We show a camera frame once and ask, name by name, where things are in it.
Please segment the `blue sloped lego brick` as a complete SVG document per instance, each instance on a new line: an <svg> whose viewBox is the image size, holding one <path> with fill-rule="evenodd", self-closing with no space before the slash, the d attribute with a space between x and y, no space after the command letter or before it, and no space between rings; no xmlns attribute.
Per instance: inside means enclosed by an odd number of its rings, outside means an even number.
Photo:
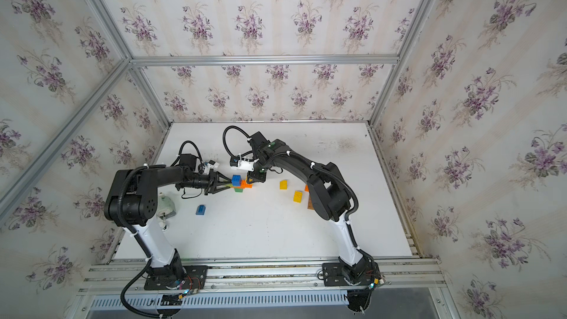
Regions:
<svg viewBox="0 0 567 319"><path fill-rule="evenodd" d="M199 205L198 208L196 209L196 215L203 216L203 215L205 215L205 211L206 211L206 206L205 205Z"/></svg>

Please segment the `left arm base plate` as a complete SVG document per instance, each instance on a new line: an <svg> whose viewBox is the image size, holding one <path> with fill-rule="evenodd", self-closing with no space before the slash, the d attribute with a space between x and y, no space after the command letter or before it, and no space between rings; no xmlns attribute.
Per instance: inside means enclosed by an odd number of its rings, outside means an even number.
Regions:
<svg viewBox="0 0 567 319"><path fill-rule="evenodd" d="M204 265L183 266L180 271L167 267L151 268L147 274L144 290L201 290L204 289L208 270L209 267Z"/></svg>

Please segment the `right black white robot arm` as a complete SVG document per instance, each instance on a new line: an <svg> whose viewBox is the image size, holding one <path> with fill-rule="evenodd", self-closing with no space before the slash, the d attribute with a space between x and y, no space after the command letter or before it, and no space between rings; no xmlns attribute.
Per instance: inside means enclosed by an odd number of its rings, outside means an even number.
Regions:
<svg viewBox="0 0 567 319"><path fill-rule="evenodd" d="M229 149L227 134L231 130L245 136L250 146L248 152L236 154ZM230 166L246 171L246 183L265 183L267 173L279 168L308 187L316 214L333 224L339 249L338 262L323 265L322 270L331 270L323 279L337 279L340 284L347 286L363 286L363 289L349 290L347 301L351 312L364 313L372 302L373 292L383 284L383 277L374 257L364 251L355 239L351 215L358 211L360 203L339 168L333 162L322 164L310 160L282 140L267 140L261 132L248 134L235 125L225 128L222 143L230 156Z"/></svg>

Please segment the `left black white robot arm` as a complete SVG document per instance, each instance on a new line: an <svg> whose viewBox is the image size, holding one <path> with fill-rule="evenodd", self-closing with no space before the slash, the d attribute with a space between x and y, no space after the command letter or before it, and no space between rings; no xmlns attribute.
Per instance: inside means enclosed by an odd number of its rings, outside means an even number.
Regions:
<svg viewBox="0 0 567 319"><path fill-rule="evenodd" d="M143 165L115 174L104 205L104 216L122 227L138 243L146 257L145 267L120 293L121 304L131 313L146 318L171 318L174 313L148 313L130 304L126 293L143 275L161 286L179 289L189 279L178 250L166 239L159 225L158 189L173 185L177 190L198 189L208 196L226 191L232 180L215 170L205 173L205 162L196 143L186 140L170 165Z"/></svg>

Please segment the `aluminium front rail frame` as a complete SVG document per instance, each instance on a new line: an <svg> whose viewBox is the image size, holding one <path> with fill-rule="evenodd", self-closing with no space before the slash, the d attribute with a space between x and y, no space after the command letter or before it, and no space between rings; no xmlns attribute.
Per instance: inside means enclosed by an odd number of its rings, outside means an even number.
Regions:
<svg viewBox="0 0 567 319"><path fill-rule="evenodd" d="M348 284L331 259L187 261L188 279L179 289L138 279L126 301L160 318L183 310L261 307L350 306L360 314L389 289L425 289L439 318L458 318L441 269L432 258L378 259L360 280Z"/></svg>

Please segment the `blue square lego brick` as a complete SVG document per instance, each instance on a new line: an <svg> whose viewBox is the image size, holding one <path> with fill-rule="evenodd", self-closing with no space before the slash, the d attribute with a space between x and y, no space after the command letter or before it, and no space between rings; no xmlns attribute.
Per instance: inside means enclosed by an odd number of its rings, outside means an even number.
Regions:
<svg viewBox="0 0 567 319"><path fill-rule="evenodd" d="M242 177L238 174L234 174L232 177L232 186L239 188L242 184Z"/></svg>

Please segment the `yellow lego brick centre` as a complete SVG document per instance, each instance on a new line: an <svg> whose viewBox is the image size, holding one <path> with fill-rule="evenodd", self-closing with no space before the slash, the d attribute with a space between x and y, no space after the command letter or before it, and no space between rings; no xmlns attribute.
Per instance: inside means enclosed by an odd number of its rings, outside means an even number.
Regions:
<svg viewBox="0 0 567 319"><path fill-rule="evenodd" d="M295 191L293 194L293 202L301 203L303 200L304 193L302 191Z"/></svg>

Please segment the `orange long lego brick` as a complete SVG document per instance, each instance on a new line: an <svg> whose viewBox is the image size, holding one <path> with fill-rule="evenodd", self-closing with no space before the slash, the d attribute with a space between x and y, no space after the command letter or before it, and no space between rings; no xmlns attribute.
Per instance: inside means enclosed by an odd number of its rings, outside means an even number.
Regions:
<svg viewBox="0 0 567 319"><path fill-rule="evenodd" d="M241 182L241 188L243 188L243 189L252 188L252 185L249 184L246 180L242 180L242 182Z"/></svg>

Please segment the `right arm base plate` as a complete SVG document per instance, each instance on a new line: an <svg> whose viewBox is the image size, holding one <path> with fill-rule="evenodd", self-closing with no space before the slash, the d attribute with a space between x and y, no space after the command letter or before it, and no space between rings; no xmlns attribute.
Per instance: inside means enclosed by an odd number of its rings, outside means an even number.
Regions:
<svg viewBox="0 0 567 319"><path fill-rule="evenodd" d="M326 287L375 287L384 283L378 265L371 260L364 259L353 267L342 261L323 263L320 277Z"/></svg>

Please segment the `white small device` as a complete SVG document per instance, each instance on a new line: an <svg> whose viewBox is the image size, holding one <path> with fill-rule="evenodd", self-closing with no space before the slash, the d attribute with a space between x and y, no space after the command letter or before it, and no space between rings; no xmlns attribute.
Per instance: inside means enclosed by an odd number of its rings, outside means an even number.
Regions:
<svg viewBox="0 0 567 319"><path fill-rule="evenodd" d="M159 195L157 216L162 220L167 220L177 215L177 209L174 201L165 194Z"/></svg>

